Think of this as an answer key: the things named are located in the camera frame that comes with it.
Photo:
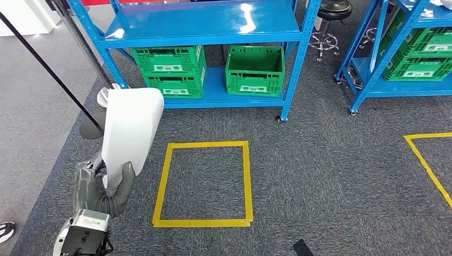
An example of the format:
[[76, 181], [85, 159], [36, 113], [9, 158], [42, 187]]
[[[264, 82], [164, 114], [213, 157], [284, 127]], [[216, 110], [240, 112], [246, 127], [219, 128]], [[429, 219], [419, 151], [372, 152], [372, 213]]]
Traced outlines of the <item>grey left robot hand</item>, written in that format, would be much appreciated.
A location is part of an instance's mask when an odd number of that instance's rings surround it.
[[97, 177], [92, 163], [81, 162], [76, 165], [76, 182], [74, 192], [74, 208], [88, 209], [109, 214], [115, 218], [120, 216], [129, 200], [136, 180], [132, 163], [122, 166], [122, 180], [113, 195], [107, 195], [103, 181]]

